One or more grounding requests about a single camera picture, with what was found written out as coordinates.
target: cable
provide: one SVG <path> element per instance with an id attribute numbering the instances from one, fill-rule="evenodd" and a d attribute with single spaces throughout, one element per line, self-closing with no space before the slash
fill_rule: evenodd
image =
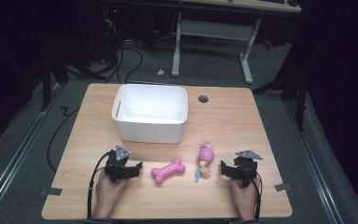
<path id="1" fill-rule="evenodd" d="M 138 63 L 138 65 L 136 65 L 136 67 L 134 69 L 132 69 L 132 71 L 130 71 L 127 75 L 126 75 L 126 78 L 124 79 L 124 84 L 127 84 L 127 80 L 130 76 L 130 74 L 132 74 L 136 69 L 139 68 L 139 66 L 141 66 L 142 62 L 144 61 L 144 56 L 142 56 L 142 54 L 138 51 L 138 50 L 135 50 L 135 49 L 128 49 L 128 50 L 132 50 L 136 53 L 139 54 L 139 56 L 141 56 L 141 61 Z"/>
<path id="2" fill-rule="evenodd" d="M 202 36 L 192 36 L 192 38 L 187 38 L 187 39 L 196 39 L 196 40 L 198 40 L 198 39 L 200 39 L 200 44 L 198 45 L 198 46 L 196 46 L 195 48 L 186 48 L 186 47 L 184 47 L 182 44 L 181 44 L 181 48 L 182 49 L 188 49 L 188 50 L 195 50 L 195 49 L 199 49 L 199 48 L 201 48 L 202 46 L 203 46 L 203 44 L 204 44 L 204 37 L 202 37 Z"/>
<path id="3" fill-rule="evenodd" d="M 103 33 L 106 37 L 106 43 L 107 43 L 106 59 L 107 61 L 110 61 L 110 63 L 105 68 L 102 68 L 101 70 L 95 72 L 90 71 L 90 69 L 87 68 L 86 66 L 82 66 L 79 64 L 73 65 L 72 63 L 68 63 L 69 65 L 72 65 L 76 70 L 80 72 L 78 73 L 77 71 L 74 71 L 69 67 L 66 67 L 68 73 L 76 76 L 86 75 L 94 78 L 99 78 L 99 75 L 106 73 L 112 70 L 113 68 L 115 68 L 115 66 L 117 65 L 117 57 L 115 53 L 115 50 L 117 49 L 116 43 L 119 43 L 122 38 L 123 33 L 121 31 L 123 27 L 117 18 L 113 20 L 112 14 L 110 13 L 110 9 L 107 7 L 102 7 L 102 22 L 104 27 Z"/>
<path id="4" fill-rule="evenodd" d="M 92 188 L 94 186 L 94 176 L 100 171 L 98 169 L 100 166 L 101 161 L 106 157 L 110 156 L 111 152 L 106 152 L 103 156 L 98 160 L 97 164 L 95 165 L 94 171 L 92 172 L 91 180 L 89 181 L 89 194 L 87 196 L 87 219 L 91 218 L 91 202 L 92 202 Z"/>
<path id="5" fill-rule="evenodd" d="M 123 45 L 121 45 L 121 58 L 120 58 L 120 63 L 116 66 L 116 69 L 115 71 L 112 72 L 112 74 L 106 79 L 105 83 L 108 83 L 110 78 L 115 74 L 117 73 L 117 80 L 118 80 L 118 83 L 121 84 L 121 81 L 120 81 L 120 75 L 118 74 L 118 68 L 121 66 L 121 64 L 123 63 L 123 57 L 124 57 L 124 54 L 123 54 Z"/>
<path id="6" fill-rule="evenodd" d="M 135 47 L 138 47 L 139 46 L 139 40 L 135 40 L 135 39 L 127 39 L 127 40 L 124 40 L 124 42 L 135 42 L 136 44 L 134 46 L 131 46 L 131 47 L 126 47 L 126 49 L 134 49 Z"/>
<path id="7" fill-rule="evenodd" d="M 258 175 L 258 177 L 260 178 L 260 190 L 257 187 L 257 184 L 255 183 L 255 181 L 249 176 L 249 174 L 246 172 L 245 168 L 243 168 L 242 164 L 240 164 L 241 169 L 246 173 L 246 175 L 248 176 L 249 180 L 252 181 L 252 184 L 255 187 L 255 191 L 257 192 L 257 205 L 255 208 L 255 219 L 258 220 L 260 217 L 260 206 L 261 206 L 261 193 L 263 192 L 263 181 L 261 179 L 261 176 L 258 172 L 256 172 L 256 174 Z"/>
<path id="8" fill-rule="evenodd" d="M 57 169 L 54 168 L 54 166 L 52 165 L 51 161 L 50 161 L 50 148 L 51 148 L 51 144 L 53 142 L 53 140 L 55 139 L 57 133 L 60 131 L 61 127 L 63 126 L 63 124 L 69 119 L 71 118 L 75 112 L 77 110 L 79 110 L 80 106 L 78 108 L 76 108 L 72 113 L 70 113 L 68 116 L 66 116 L 65 120 L 62 121 L 62 123 L 60 124 L 60 126 L 58 127 L 58 129 L 55 131 L 55 133 L 53 134 L 53 136 L 50 138 L 50 142 L 48 143 L 48 151 L 47 151 L 47 157 L 48 157 L 48 165 L 50 166 L 51 170 L 56 173 Z"/>
<path id="9" fill-rule="evenodd" d="M 229 40 L 226 40 L 227 42 L 225 42 L 225 43 L 218 43 L 216 41 L 211 41 L 208 39 L 210 39 L 210 38 L 206 38 L 205 43 L 211 44 L 211 45 L 218 45 L 218 46 L 226 46 L 226 45 L 231 45 L 231 44 L 240 42 L 240 40 L 229 39 Z"/>
<path id="10" fill-rule="evenodd" d="M 165 39 L 160 39 L 159 41 L 156 41 L 157 45 L 160 45 L 162 47 L 170 47 L 173 46 L 175 44 L 175 39 L 172 39 L 173 37 L 175 37 L 175 35 L 172 36 L 168 36 Z"/>
<path id="11" fill-rule="evenodd" d="M 172 22 L 172 26 L 171 26 L 170 31 L 164 37 L 156 39 L 156 41 L 163 40 L 165 38 L 171 38 L 172 36 L 175 36 L 175 35 L 171 35 L 171 36 L 168 36 L 168 35 L 170 35 L 172 33 L 173 27 L 175 26 L 177 16 L 178 16 L 178 13 L 176 12 L 175 17 L 173 18 L 173 22 Z"/>

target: dog bone toy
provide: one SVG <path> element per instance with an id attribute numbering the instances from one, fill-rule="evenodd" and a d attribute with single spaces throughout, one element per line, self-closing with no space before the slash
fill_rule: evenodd
<path id="1" fill-rule="evenodd" d="M 156 184 L 162 184 L 165 177 L 168 175 L 172 175 L 174 173 L 183 173 L 186 167 L 181 163 L 181 159 L 176 158 L 173 163 L 168 166 L 165 166 L 162 169 L 153 168 L 152 169 L 152 176 L 155 179 Z"/>

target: human hand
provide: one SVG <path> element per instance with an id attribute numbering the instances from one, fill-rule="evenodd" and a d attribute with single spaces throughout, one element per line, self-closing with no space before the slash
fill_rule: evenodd
<path id="1" fill-rule="evenodd" d="M 113 208 L 120 199 L 129 179 L 120 179 L 117 183 L 110 180 L 104 170 L 101 170 L 97 184 L 97 208 L 93 218 L 110 218 Z"/>
<path id="2" fill-rule="evenodd" d="M 254 179 L 255 184 L 260 188 L 260 179 Z M 241 221 L 255 220 L 255 206 L 257 205 L 257 191 L 250 183 L 246 188 L 241 188 L 241 182 L 231 179 L 232 197 L 234 206 L 237 209 Z"/>

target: metal rail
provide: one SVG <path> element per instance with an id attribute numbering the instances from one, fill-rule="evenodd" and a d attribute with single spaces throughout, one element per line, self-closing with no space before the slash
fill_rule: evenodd
<path id="1" fill-rule="evenodd" d="M 40 129 L 40 126 L 45 120 L 45 117 L 51 109 L 51 106 L 53 105 L 54 101 L 62 93 L 63 88 L 64 86 L 59 84 L 54 87 L 51 103 L 48 105 L 46 110 L 39 112 L 37 118 L 35 119 L 31 128 L 28 130 L 27 134 L 22 140 L 19 148 L 17 149 L 7 168 L 0 176 L 0 202 L 5 196 L 5 193 L 7 192 L 7 189 L 13 181 L 14 177 L 16 176 L 17 172 L 20 170 L 22 163 L 28 155 L 28 152 L 31 150 L 31 145 L 34 141 L 36 133 Z"/>
<path id="2" fill-rule="evenodd" d="M 318 163 L 313 157 L 312 150 L 307 141 L 307 137 L 303 132 L 298 129 L 298 126 L 296 124 L 296 111 L 294 110 L 290 102 L 283 102 L 283 105 L 291 117 L 290 120 L 293 124 L 293 127 L 296 129 L 298 139 L 300 140 L 300 143 L 302 145 L 304 156 L 310 170 L 310 175 L 313 179 L 313 182 L 315 183 L 316 189 L 318 190 L 319 196 L 321 197 L 321 201 L 324 205 L 324 209 L 330 219 L 330 222 L 335 224 L 343 224 L 344 221 L 342 220 L 341 214 L 338 211 L 330 188 L 327 186 L 324 180 L 324 176 L 319 169 Z"/>

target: tape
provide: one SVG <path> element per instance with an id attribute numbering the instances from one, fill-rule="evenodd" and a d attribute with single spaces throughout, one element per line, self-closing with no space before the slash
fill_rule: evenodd
<path id="1" fill-rule="evenodd" d="M 42 190 L 40 190 L 40 195 L 41 196 L 47 196 L 48 194 L 51 195 L 57 195 L 60 196 L 62 192 L 62 189 L 55 189 L 55 188 L 42 188 Z"/>
<path id="2" fill-rule="evenodd" d="M 283 183 L 283 184 L 280 184 L 280 185 L 275 185 L 274 187 L 275 187 L 275 189 L 277 191 L 281 191 L 281 190 L 286 190 L 287 191 L 287 190 L 290 190 L 290 189 L 293 188 L 292 185 L 289 184 L 289 183 Z"/>

